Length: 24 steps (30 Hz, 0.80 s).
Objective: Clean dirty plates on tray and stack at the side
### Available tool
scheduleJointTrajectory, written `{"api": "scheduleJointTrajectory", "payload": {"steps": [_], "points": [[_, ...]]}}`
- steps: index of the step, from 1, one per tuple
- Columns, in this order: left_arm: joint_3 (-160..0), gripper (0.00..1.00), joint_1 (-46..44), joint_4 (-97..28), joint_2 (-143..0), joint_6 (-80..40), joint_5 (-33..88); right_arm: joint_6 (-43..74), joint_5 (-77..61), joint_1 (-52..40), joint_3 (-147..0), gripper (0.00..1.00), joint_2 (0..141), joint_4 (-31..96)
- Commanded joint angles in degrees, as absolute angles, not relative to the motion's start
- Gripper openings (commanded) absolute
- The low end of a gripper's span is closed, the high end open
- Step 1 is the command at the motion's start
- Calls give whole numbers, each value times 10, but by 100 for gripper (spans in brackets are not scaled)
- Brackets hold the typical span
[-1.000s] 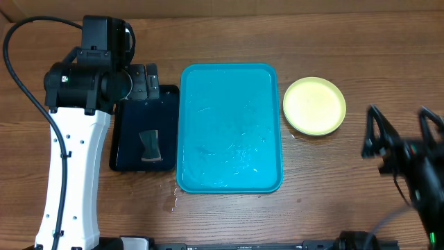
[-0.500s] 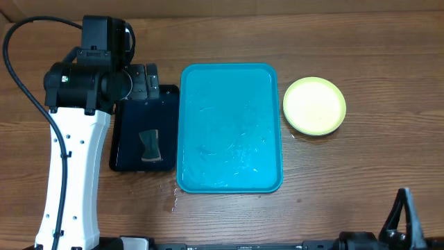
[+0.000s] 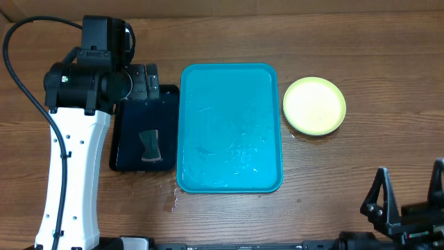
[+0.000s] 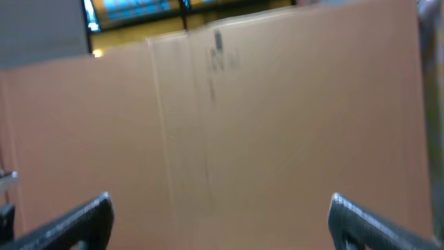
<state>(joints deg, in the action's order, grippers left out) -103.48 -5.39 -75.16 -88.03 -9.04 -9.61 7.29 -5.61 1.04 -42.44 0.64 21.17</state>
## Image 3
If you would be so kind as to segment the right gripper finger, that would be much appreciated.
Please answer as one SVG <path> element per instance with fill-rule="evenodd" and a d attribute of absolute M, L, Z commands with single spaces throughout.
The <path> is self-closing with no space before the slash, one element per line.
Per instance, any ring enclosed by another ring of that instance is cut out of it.
<path fill-rule="evenodd" d="M 427 200 L 433 205 L 443 205 L 443 158 L 434 161 Z"/>
<path fill-rule="evenodd" d="M 373 184 L 361 205 L 360 212 L 373 225 L 399 226 L 401 219 L 396 204 L 389 171 L 377 170 Z"/>

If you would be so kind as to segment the dark sponge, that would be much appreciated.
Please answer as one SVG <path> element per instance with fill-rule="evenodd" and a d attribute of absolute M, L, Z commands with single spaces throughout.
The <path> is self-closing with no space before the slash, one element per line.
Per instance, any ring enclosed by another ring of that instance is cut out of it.
<path fill-rule="evenodd" d="M 158 130 L 142 131 L 139 134 L 140 140 L 144 146 L 142 161 L 157 162 L 161 161 Z"/>

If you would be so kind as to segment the yellow-green plate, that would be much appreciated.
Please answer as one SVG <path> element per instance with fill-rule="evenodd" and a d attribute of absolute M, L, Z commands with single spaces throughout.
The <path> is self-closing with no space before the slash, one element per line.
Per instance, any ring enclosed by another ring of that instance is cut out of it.
<path fill-rule="evenodd" d="M 284 93 L 283 112 L 288 123 L 306 135 L 323 136 L 334 132 L 346 115 L 345 97 L 332 82 L 304 77 Z"/>

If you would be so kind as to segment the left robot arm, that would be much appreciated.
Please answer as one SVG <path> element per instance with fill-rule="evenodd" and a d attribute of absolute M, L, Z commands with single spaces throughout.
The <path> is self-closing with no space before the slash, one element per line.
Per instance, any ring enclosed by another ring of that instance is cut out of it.
<path fill-rule="evenodd" d="M 86 16 L 81 45 L 44 77 L 52 121 L 44 216 L 36 249 L 143 249 L 142 236 L 101 237 L 97 191 L 105 137 L 121 101 L 156 99 L 155 75 L 134 65 L 135 34 L 122 19 Z"/>

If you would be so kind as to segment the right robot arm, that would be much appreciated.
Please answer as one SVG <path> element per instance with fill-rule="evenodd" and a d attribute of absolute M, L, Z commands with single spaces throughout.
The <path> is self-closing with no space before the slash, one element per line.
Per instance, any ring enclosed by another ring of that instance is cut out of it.
<path fill-rule="evenodd" d="M 342 232 L 334 242 L 334 249 L 442 249 L 443 159 L 434 161 L 427 200 L 401 208 L 396 204 L 389 171 L 380 167 L 360 213 L 390 240 L 378 240 L 373 233 Z"/>

